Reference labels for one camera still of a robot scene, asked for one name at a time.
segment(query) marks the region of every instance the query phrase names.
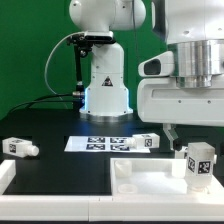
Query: black table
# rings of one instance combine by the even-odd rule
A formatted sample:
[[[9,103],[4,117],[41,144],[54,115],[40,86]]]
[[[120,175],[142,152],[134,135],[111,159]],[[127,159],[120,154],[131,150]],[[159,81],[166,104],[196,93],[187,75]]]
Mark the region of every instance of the black table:
[[[224,133],[213,127],[184,125],[178,125],[176,131],[183,145],[205,141],[216,148],[218,161],[214,175],[224,184]],[[145,133],[161,137],[160,148],[150,154],[64,152],[69,136],[131,137]],[[17,110],[0,121],[0,136],[1,140],[8,137],[32,140],[40,149],[38,157],[25,159],[1,151],[0,160],[17,160],[16,178],[6,195],[111,195],[110,158],[174,156],[162,125],[143,123],[137,116],[131,121],[103,124],[81,120],[73,110]]]

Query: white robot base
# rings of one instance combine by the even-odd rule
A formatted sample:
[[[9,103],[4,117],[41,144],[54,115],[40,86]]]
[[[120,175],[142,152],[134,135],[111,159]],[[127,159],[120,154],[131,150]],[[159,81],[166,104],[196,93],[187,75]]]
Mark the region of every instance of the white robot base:
[[[91,83],[85,91],[81,118],[114,122],[132,117],[123,67],[124,51],[119,44],[93,46]]]

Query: black cable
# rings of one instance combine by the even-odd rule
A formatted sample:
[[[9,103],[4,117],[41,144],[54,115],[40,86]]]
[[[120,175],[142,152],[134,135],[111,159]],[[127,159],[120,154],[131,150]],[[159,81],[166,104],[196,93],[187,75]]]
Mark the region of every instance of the black cable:
[[[72,93],[65,93],[65,94],[56,94],[56,95],[46,95],[46,96],[41,96],[35,100],[33,100],[34,102],[36,101],[40,101],[40,100],[45,100],[45,99],[50,99],[50,98],[56,98],[56,97],[65,97],[65,96],[73,96]],[[25,109],[29,109],[30,107],[33,106],[33,101],[31,101],[30,104],[28,104]]]
[[[73,100],[47,100],[47,101],[43,101],[43,100],[39,100],[39,101],[30,101],[30,102],[25,102],[25,103],[21,103],[15,107],[13,107],[12,109],[9,110],[8,114],[12,113],[14,110],[16,110],[18,107],[22,107],[24,105],[27,105],[27,104],[36,104],[36,103],[72,103],[72,102],[75,102],[75,101],[79,101],[79,99],[73,99]]]

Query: white plug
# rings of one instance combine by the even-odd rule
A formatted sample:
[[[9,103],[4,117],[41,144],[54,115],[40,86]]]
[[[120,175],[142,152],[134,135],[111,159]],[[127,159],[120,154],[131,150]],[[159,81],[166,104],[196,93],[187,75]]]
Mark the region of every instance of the white plug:
[[[130,148],[146,149],[159,148],[160,137],[154,133],[133,135],[132,138],[127,138],[124,144]]]
[[[18,156],[37,156],[39,154],[39,148],[34,146],[31,141],[19,139],[19,138],[8,138],[3,140],[3,153]]]

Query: green wall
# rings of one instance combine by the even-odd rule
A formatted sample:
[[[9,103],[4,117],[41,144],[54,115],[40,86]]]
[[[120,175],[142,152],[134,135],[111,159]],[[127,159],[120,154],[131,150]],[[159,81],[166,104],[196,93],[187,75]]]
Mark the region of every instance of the green wall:
[[[137,31],[140,61],[165,51],[164,44],[151,32],[150,1],[144,3],[147,18]],[[17,104],[50,94],[44,83],[47,58],[63,37],[79,31],[70,20],[69,4],[70,0],[0,0],[0,118]],[[115,37],[125,50],[124,82],[130,90],[130,106],[136,109],[140,77],[134,32],[115,32]],[[82,67],[87,85],[90,57],[82,60]],[[50,64],[49,83],[59,93],[72,92],[74,74],[73,47],[63,44]],[[41,107],[64,108],[62,104]]]

